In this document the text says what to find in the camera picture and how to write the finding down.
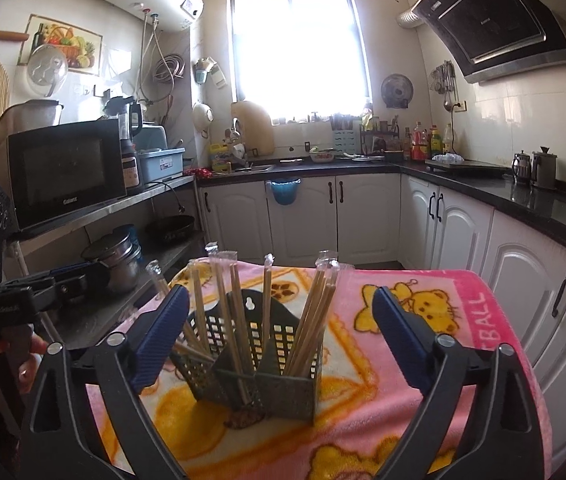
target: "window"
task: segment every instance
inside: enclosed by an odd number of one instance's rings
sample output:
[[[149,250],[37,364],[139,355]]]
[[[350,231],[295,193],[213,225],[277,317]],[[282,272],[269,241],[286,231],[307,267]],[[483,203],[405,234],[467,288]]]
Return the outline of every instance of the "window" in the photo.
[[[273,118],[361,113],[368,95],[351,0],[231,0],[239,100]]]

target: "black countertop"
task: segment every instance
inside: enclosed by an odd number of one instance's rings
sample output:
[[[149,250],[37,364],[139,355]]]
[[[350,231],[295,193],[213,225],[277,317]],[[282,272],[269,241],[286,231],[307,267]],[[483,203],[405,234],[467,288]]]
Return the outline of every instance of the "black countertop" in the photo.
[[[199,180],[199,187],[238,184],[279,178],[335,176],[340,174],[404,173],[444,186],[492,205],[566,247],[566,193],[516,186],[509,176],[461,176],[427,168],[423,163],[352,162],[327,164],[306,161],[300,166],[276,166],[264,173],[242,173]]]

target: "pink blanket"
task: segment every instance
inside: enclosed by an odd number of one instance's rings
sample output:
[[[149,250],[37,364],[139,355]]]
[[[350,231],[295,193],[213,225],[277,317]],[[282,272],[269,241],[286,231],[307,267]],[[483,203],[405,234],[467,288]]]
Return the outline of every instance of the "pink blanket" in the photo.
[[[241,286],[262,290],[262,267],[239,264]],[[314,269],[276,267],[272,294],[300,316]],[[186,285],[185,271],[172,282]],[[206,308],[217,297],[204,278]],[[472,272],[356,270],[332,303],[323,351],[320,401],[314,425],[270,418],[244,430],[223,424],[228,410],[195,402],[188,386],[166,365],[141,400],[159,433],[193,479],[344,480],[370,478],[394,449],[422,396],[403,379],[371,316],[377,286],[388,286],[403,308],[423,316],[437,332],[454,335],[463,345],[493,349],[511,344],[522,356],[535,395],[543,431],[546,477],[551,458],[551,429],[540,389],[529,362],[490,289]],[[144,310],[157,307],[151,301]],[[126,322],[124,330],[131,324]],[[465,388],[432,470],[450,462],[472,402]],[[102,437],[113,462],[130,469],[105,416],[91,392]]]

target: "screw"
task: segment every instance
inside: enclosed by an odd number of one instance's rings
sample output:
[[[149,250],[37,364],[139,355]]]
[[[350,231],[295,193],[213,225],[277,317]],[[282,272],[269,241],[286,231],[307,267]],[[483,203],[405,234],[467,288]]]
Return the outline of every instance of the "screw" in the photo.
[[[121,332],[114,332],[108,335],[106,342],[109,346],[119,346],[121,343],[125,341],[125,335]]]
[[[446,348],[450,348],[456,344],[456,339],[454,339],[452,336],[447,334],[440,334],[439,336],[436,337],[436,341],[438,342],[439,345],[444,346]]]
[[[501,353],[503,353],[503,354],[505,354],[505,355],[509,355],[509,356],[512,356],[512,355],[515,354],[515,352],[514,352],[514,347],[513,347],[512,345],[507,344],[507,343],[501,343],[501,344],[498,346],[498,350],[499,350]]]
[[[56,355],[58,354],[61,350],[63,349],[63,345],[61,345],[61,343],[58,342],[54,342],[51,343],[50,346],[48,346],[48,354],[50,355]]]

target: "range hood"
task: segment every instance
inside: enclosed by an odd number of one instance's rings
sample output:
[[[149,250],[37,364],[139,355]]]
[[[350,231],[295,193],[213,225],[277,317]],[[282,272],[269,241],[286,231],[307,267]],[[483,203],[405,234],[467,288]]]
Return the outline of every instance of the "range hood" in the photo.
[[[419,0],[413,12],[469,83],[566,63],[566,38],[539,0]]]

